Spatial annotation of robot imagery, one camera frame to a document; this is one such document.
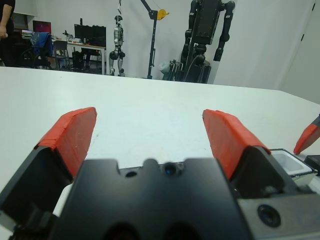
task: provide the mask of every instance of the desk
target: desk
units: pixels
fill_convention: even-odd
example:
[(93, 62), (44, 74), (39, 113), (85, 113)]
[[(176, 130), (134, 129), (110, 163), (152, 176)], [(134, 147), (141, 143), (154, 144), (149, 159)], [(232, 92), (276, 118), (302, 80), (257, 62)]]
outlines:
[[(120, 168), (147, 158), (212, 158), (204, 109), (233, 114), (267, 147), (290, 152), (320, 112), (318, 104), (277, 90), (27, 68), (0, 72), (0, 191), (58, 118), (79, 108), (97, 111), (87, 159), (114, 158)], [(319, 149), (318, 140), (303, 154)], [(0, 239), (9, 235), (0, 227)]]
[(73, 42), (69, 42), (69, 41), (68, 41), (68, 46), (73, 47), (74, 52), (76, 51), (76, 47), (100, 51), (101, 52), (101, 61), (102, 61), (102, 75), (106, 75), (106, 71), (105, 71), (105, 50), (106, 50), (106, 47), (93, 46), (93, 45), (88, 45), (88, 44), (83, 44), (83, 43), (73, 43)]

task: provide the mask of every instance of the monitor screen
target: monitor screen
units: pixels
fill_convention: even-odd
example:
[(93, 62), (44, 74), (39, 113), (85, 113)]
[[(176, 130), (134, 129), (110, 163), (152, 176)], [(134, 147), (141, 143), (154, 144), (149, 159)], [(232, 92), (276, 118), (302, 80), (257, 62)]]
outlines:
[(50, 33), (51, 22), (47, 21), (33, 21), (33, 31), (37, 33)]

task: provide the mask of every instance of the humanoid robot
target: humanoid robot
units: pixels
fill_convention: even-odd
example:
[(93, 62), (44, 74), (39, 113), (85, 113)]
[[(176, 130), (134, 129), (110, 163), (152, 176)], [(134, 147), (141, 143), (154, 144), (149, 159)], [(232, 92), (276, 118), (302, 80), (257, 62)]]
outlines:
[(122, 68), (122, 64), (124, 62), (124, 57), (126, 54), (121, 50), (121, 46), (124, 42), (124, 30), (121, 26), (120, 21), (123, 20), (122, 16), (118, 15), (114, 18), (116, 27), (114, 28), (114, 51), (110, 52), (109, 55), (109, 68), (110, 68), (110, 75), (115, 75), (115, 69), (114, 69), (114, 62), (115, 60), (118, 60), (118, 70), (120, 77), (125, 77), (125, 70)]

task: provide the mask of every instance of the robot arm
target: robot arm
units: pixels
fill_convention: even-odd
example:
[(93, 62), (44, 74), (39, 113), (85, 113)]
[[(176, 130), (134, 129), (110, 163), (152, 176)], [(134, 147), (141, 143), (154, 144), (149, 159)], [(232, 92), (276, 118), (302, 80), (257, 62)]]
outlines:
[(222, 34), (219, 40), (219, 46), (214, 55), (214, 59), (213, 59), (214, 61), (220, 62), (222, 54), (224, 52), (225, 44), (230, 39), (229, 30), (231, 27), (232, 18), (234, 16), (233, 10), (235, 9), (235, 6), (236, 4), (234, 1), (229, 1), (221, 5), (220, 10), (221, 11), (225, 10), (225, 15), (224, 15)]
[(187, 61), (188, 52), (189, 52), (189, 45), (190, 45), (191, 36), (192, 36), (192, 30), (195, 25), (197, 8), (198, 8), (198, 1), (193, 0), (191, 2), (191, 9), (190, 9), (190, 13), (189, 13), (189, 28), (187, 31), (185, 31), (185, 43), (184, 43), (182, 55), (181, 55), (181, 62), (183, 64), (186, 64), (186, 61)]

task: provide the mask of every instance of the computer monitor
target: computer monitor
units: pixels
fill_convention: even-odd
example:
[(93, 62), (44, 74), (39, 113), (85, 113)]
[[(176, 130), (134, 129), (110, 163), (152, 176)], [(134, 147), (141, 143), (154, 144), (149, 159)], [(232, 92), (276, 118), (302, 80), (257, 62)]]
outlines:
[(38, 33), (51, 34), (51, 22), (47, 21), (33, 21), (33, 31)]
[(102, 38), (106, 37), (106, 27), (105, 26), (93, 26), (93, 37), (94, 38)]
[(74, 37), (76, 39), (92, 39), (94, 37), (94, 29), (92, 26), (74, 25)]
[(82, 25), (75, 24), (74, 25), (74, 37), (76, 39), (83, 39), (83, 33), (82, 33)]

